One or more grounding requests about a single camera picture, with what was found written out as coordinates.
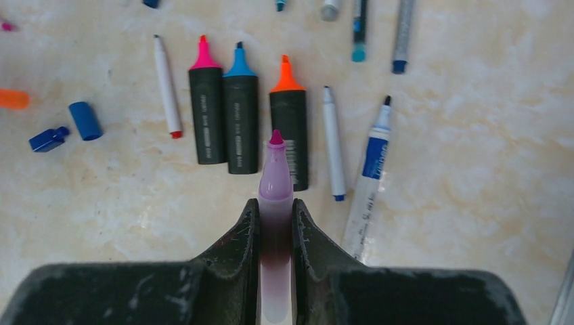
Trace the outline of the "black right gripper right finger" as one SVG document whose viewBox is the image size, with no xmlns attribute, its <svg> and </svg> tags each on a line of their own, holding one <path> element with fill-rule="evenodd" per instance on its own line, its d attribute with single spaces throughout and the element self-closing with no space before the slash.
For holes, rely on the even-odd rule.
<svg viewBox="0 0 574 325">
<path fill-rule="evenodd" d="M 369 267 L 292 207 L 295 324 L 524 324 L 513 292 L 480 270 Z"/>
</svg>

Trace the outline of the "small blue capped marker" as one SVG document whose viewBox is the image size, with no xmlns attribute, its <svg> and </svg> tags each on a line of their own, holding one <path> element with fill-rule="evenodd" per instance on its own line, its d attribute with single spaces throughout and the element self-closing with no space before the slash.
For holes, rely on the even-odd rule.
<svg viewBox="0 0 574 325">
<path fill-rule="evenodd" d="M 338 130 L 338 114 L 329 86 L 324 86 L 323 90 L 323 117 L 331 193 L 336 202 L 342 202 L 345 200 L 347 187 Z"/>
</svg>

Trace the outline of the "lilac highlighter pen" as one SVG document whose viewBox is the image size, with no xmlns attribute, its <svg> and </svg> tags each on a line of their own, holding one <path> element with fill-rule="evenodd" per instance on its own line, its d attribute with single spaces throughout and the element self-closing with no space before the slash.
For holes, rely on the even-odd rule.
<svg viewBox="0 0 574 325">
<path fill-rule="evenodd" d="M 264 318 L 279 324 L 290 304 L 291 213 L 293 186 L 286 159 L 287 143 L 275 129 L 259 184 L 261 225 L 261 307 Z"/>
</svg>

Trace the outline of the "blue capped white marker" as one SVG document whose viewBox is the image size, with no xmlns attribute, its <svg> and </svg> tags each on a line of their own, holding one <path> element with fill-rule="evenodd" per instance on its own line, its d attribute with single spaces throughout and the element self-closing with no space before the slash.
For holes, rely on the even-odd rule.
<svg viewBox="0 0 574 325">
<path fill-rule="evenodd" d="M 386 96 L 368 132 L 362 167 L 355 182 L 355 191 L 343 235 L 343 249 L 358 261 L 363 254 L 367 230 L 387 159 L 391 134 L 391 103 L 392 97 Z"/>
</svg>

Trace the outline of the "red capped white marker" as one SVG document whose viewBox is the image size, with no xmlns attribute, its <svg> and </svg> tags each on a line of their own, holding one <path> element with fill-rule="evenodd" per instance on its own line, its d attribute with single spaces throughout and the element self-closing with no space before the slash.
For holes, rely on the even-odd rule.
<svg viewBox="0 0 574 325">
<path fill-rule="evenodd" d="M 156 70 L 168 131 L 172 139 L 180 139 L 183 137 L 183 129 L 175 97 L 169 60 L 161 36 L 154 35 L 153 40 Z"/>
</svg>

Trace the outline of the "blue capped black highlighter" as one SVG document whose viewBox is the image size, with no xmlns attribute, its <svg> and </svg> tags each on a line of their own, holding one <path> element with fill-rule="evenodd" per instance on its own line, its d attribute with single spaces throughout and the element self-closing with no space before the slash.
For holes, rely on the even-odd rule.
<svg viewBox="0 0 574 325">
<path fill-rule="evenodd" d="M 236 43 L 234 63 L 223 75 L 228 172 L 259 170 L 259 78 L 248 65 L 243 42 Z"/>
</svg>

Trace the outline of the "pink capped black highlighter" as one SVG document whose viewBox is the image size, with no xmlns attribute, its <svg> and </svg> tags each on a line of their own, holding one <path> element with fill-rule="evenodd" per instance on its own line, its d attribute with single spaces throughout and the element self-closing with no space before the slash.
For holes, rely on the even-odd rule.
<svg viewBox="0 0 574 325">
<path fill-rule="evenodd" d="M 188 79 L 198 163 L 226 163 L 223 69 L 212 58 L 206 35 L 199 39 L 198 56 L 188 70 Z"/>
</svg>

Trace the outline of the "small blue marker cap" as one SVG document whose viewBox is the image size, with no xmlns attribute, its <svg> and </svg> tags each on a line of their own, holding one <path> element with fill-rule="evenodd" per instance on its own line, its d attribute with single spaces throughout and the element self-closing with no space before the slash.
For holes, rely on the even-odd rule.
<svg viewBox="0 0 574 325">
<path fill-rule="evenodd" d="M 30 138 L 28 142 L 33 152 L 48 152 L 62 145 L 69 135 L 69 129 L 62 126 L 57 129 L 47 129 Z"/>
</svg>

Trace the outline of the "teal gel pen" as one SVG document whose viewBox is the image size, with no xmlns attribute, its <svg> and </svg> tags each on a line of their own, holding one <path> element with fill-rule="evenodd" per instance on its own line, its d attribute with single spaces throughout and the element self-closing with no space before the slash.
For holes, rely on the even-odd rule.
<svg viewBox="0 0 574 325">
<path fill-rule="evenodd" d="M 353 62 L 363 62 L 366 59 L 366 27 L 368 0 L 353 2 Z"/>
</svg>

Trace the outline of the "dark blue capped pen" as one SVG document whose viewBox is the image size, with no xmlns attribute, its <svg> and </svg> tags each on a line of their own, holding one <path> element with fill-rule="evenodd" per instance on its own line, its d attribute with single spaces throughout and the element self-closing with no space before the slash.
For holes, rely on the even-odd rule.
<svg viewBox="0 0 574 325">
<path fill-rule="evenodd" d="M 399 2 L 395 46 L 392 57 L 393 74 L 404 74 L 406 71 L 415 3 L 415 0 L 400 0 Z"/>
</svg>

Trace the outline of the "orange highlighter cap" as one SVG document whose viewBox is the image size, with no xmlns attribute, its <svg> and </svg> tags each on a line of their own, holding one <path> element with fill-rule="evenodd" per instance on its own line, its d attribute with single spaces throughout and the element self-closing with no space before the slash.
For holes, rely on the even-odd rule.
<svg viewBox="0 0 574 325">
<path fill-rule="evenodd" d="M 25 91 L 0 88 L 0 107 L 23 110 L 30 105 L 30 96 Z"/>
</svg>

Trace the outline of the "grey capped white marker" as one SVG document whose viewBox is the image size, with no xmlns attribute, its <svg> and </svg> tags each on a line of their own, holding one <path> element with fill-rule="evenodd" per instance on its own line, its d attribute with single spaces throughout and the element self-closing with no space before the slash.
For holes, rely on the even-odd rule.
<svg viewBox="0 0 574 325">
<path fill-rule="evenodd" d="M 333 22 L 338 19 L 341 0 L 323 0 L 320 7 L 321 19 L 325 22 Z"/>
</svg>

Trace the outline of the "light blue correction tape pen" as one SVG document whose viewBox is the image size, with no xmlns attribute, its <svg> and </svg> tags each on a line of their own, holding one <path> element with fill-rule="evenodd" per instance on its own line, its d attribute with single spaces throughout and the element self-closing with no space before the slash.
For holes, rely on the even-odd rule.
<svg viewBox="0 0 574 325">
<path fill-rule="evenodd" d="M 286 6 L 286 0 L 275 0 L 275 7 L 277 12 L 284 11 Z"/>
</svg>

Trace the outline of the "dark blue pen cap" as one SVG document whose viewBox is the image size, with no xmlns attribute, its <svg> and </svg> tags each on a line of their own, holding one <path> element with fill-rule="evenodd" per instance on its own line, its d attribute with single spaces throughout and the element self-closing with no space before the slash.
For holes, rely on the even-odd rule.
<svg viewBox="0 0 574 325">
<path fill-rule="evenodd" d="M 160 0 L 142 0 L 141 2 L 145 6 L 152 8 L 152 9 L 157 9 L 160 5 Z"/>
</svg>

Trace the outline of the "pink correction tape pen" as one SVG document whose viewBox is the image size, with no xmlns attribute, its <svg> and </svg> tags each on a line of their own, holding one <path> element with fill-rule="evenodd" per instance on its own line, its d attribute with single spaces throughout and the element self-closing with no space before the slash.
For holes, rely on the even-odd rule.
<svg viewBox="0 0 574 325">
<path fill-rule="evenodd" d="M 18 27 L 11 22 L 4 20 L 3 18 L 0 21 L 0 28 L 3 32 L 15 32 L 18 30 Z"/>
</svg>

